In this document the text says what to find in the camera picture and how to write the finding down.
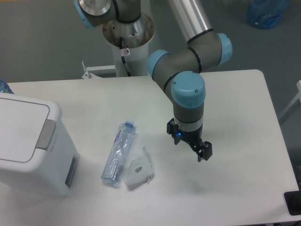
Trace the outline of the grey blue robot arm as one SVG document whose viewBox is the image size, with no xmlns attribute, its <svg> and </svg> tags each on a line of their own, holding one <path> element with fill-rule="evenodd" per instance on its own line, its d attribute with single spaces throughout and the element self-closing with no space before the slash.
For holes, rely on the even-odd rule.
<svg viewBox="0 0 301 226">
<path fill-rule="evenodd" d="M 199 160 L 212 156 L 212 144 L 202 140 L 206 89 L 201 72 L 229 60 L 230 39 L 216 33 L 199 0 L 171 0 L 169 5 L 187 43 L 177 54 L 149 53 L 153 20 L 138 0 L 76 0 L 86 28 L 102 26 L 110 44 L 118 77 L 149 75 L 173 104 L 166 131 L 175 143 L 184 141 Z"/>
</svg>

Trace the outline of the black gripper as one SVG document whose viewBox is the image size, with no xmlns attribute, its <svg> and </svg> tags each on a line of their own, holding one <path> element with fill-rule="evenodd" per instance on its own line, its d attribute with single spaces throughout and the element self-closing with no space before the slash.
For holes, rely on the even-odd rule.
<svg viewBox="0 0 301 226">
<path fill-rule="evenodd" d="M 180 130 L 174 118 L 167 123 L 166 127 L 166 132 L 172 136 L 174 144 L 177 145 L 180 141 L 186 142 L 197 154 L 198 162 L 207 161 L 213 154 L 212 143 L 201 139 L 202 130 L 203 126 L 191 132 Z"/>
</svg>

